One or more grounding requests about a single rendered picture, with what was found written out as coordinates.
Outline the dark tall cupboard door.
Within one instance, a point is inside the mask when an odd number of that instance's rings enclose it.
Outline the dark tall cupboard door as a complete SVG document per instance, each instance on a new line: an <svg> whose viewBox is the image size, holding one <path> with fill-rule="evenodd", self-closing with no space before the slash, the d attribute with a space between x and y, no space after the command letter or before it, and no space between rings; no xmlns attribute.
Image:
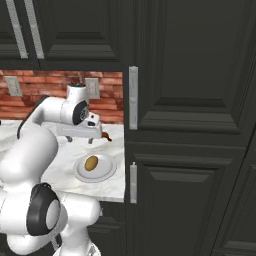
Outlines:
<svg viewBox="0 0 256 256"><path fill-rule="evenodd" d="M244 155L243 147L127 142L127 256L210 256Z"/></svg>
<svg viewBox="0 0 256 256"><path fill-rule="evenodd" d="M256 125L256 0L124 0L123 67L138 69L125 139L245 147Z"/></svg>

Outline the grey wall outlet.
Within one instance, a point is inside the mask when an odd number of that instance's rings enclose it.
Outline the grey wall outlet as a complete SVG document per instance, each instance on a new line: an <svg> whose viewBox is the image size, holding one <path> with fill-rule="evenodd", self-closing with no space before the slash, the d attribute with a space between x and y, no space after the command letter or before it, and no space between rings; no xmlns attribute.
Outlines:
<svg viewBox="0 0 256 256"><path fill-rule="evenodd" d="M86 78L85 84L88 90L90 99L99 99L100 90L99 90L99 80L97 78Z"/></svg>
<svg viewBox="0 0 256 256"><path fill-rule="evenodd" d="M16 97L23 96L18 78L16 76L6 76L5 80L11 96L16 96Z"/></svg>

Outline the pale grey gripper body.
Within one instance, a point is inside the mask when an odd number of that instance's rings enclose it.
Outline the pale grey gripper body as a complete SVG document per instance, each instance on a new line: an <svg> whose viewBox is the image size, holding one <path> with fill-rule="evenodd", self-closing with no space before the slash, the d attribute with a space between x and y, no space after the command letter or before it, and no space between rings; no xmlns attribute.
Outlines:
<svg viewBox="0 0 256 256"><path fill-rule="evenodd" d="M64 124L57 124L56 131L58 135L70 137L83 137L99 139L102 137L102 126L86 127L84 125L70 126Z"/></svg>

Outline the dark side cupboard panel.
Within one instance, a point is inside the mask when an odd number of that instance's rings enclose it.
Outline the dark side cupboard panel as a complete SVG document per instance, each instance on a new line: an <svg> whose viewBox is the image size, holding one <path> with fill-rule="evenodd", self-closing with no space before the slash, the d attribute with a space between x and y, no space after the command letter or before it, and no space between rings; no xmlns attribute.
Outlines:
<svg viewBox="0 0 256 256"><path fill-rule="evenodd" d="M256 256L256 130L211 256Z"/></svg>

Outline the brown potato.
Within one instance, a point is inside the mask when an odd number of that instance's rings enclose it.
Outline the brown potato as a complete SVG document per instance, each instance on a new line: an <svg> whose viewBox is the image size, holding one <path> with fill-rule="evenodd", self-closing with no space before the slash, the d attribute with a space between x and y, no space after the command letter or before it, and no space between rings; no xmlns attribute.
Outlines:
<svg viewBox="0 0 256 256"><path fill-rule="evenodd" d="M86 171L90 172L93 169L95 169L97 165L98 165L98 157L95 155L92 155L86 160L84 164L84 168Z"/></svg>

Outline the dark wall cupboard door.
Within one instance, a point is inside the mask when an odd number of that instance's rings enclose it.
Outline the dark wall cupboard door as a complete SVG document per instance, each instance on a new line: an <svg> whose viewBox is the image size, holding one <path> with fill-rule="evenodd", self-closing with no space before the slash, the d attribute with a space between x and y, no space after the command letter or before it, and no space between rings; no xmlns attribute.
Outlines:
<svg viewBox="0 0 256 256"><path fill-rule="evenodd" d="M132 39L133 0L32 0L42 70L121 71Z"/></svg>
<svg viewBox="0 0 256 256"><path fill-rule="evenodd" d="M24 0L14 0L14 3L28 58L22 59L20 57L6 2L0 0L0 69L39 70L39 61L36 56Z"/></svg>

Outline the dark base cupboard door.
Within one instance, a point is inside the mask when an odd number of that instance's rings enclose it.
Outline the dark base cupboard door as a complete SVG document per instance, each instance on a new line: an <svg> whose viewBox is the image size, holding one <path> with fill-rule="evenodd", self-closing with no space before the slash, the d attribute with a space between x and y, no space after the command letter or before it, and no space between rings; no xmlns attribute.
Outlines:
<svg viewBox="0 0 256 256"><path fill-rule="evenodd" d="M126 256L125 205L117 202L100 202L102 215L88 227L92 242L102 256Z"/></svg>

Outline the white round plate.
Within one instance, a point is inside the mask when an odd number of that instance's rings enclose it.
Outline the white round plate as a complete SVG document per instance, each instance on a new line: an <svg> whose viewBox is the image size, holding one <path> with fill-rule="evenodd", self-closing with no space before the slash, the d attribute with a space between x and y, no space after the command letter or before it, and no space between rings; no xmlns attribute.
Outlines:
<svg viewBox="0 0 256 256"><path fill-rule="evenodd" d="M88 172L84 168L84 164L86 160L95 155L98 157L98 165L95 169ZM74 167L73 173L74 176L85 183L98 183L102 182L108 178L110 178L117 169L117 164L115 159L108 155L108 154L87 154L86 156L82 157L81 159L77 160Z"/></svg>

